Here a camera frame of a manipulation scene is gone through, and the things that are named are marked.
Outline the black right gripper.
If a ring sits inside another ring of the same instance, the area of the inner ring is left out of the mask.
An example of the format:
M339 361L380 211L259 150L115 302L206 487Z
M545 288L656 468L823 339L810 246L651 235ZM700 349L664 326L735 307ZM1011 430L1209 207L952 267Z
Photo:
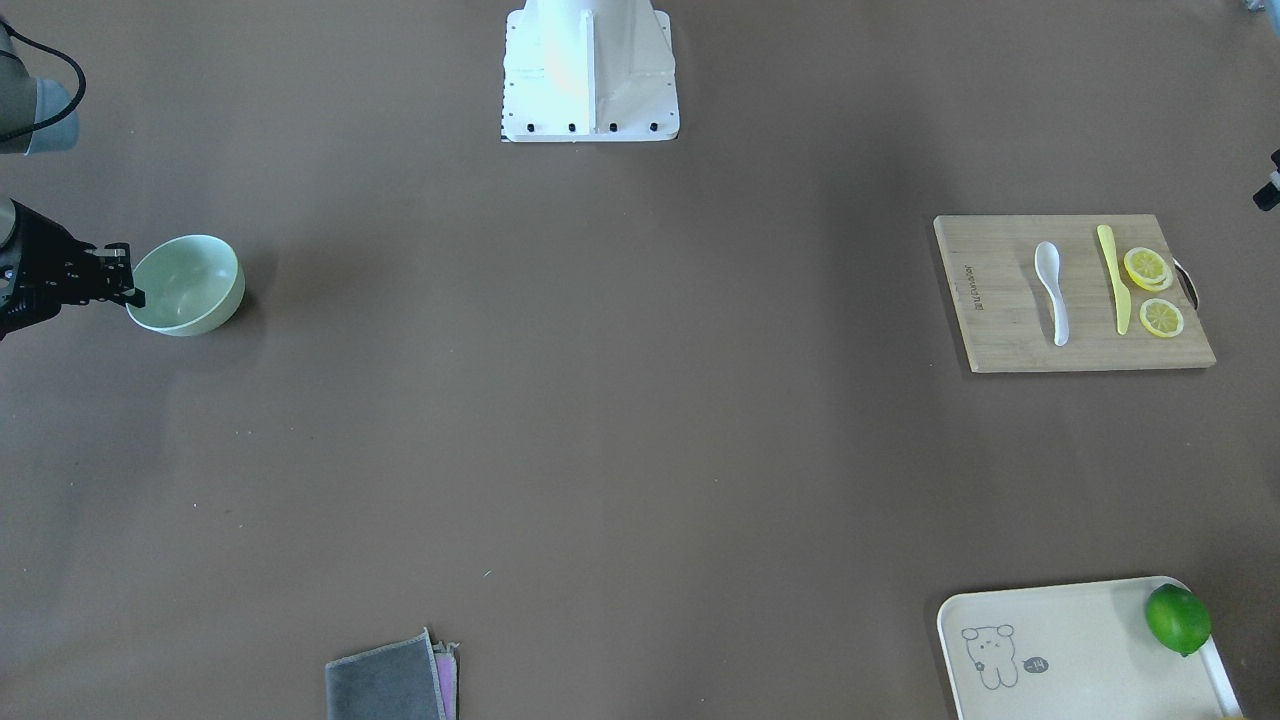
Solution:
M96 247L14 200L3 201L1 337L46 322L65 305L93 300L146 307L146 293L124 284L102 291L102 269L131 269L128 243Z

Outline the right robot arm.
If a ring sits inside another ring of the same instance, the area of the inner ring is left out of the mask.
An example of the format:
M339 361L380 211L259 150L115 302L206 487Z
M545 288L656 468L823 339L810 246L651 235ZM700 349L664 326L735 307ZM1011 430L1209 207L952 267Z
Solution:
M74 94L55 79L27 69L15 42L60 59L76 73ZM29 156L61 152L76 146L81 127L76 114L84 97L86 78L68 54L36 42L4 22L1 37L1 150ZM26 205L1 202L1 336L55 318L64 306L92 301L145 307L137 288L128 243L101 249L76 240L63 225Z

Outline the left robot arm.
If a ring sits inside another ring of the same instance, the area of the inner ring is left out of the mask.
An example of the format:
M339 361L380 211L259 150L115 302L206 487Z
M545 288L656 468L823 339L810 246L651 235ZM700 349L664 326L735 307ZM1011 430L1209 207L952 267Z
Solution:
M1261 211L1272 211L1279 205L1280 199L1280 150L1270 155L1274 169L1270 172L1266 183L1253 195L1252 201Z

